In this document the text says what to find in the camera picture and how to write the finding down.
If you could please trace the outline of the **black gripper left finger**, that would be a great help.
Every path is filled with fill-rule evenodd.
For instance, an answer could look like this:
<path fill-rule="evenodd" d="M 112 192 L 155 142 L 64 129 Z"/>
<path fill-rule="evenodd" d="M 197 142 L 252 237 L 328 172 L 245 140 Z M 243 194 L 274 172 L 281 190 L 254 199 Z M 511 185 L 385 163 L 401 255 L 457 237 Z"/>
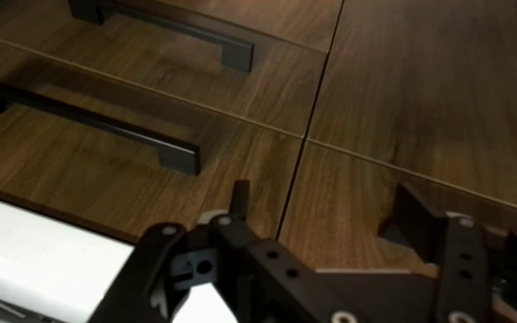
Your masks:
<path fill-rule="evenodd" d="M 209 228 L 159 223 L 145 230 L 87 323 L 172 323 L 195 285 L 216 280 Z"/>

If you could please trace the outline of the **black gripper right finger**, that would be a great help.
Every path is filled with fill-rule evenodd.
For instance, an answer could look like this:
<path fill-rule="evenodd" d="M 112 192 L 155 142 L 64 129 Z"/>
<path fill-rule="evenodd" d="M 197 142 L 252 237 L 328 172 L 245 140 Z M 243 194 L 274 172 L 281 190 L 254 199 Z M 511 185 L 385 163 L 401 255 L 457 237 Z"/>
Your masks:
<path fill-rule="evenodd" d="M 412 249 L 437 267 L 434 323 L 486 323 L 489 318 L 489 264 L 480 224 L 464 214 L 446 215 L 416 187 L 398 183 L 391 215 L 378 235 Z"/>

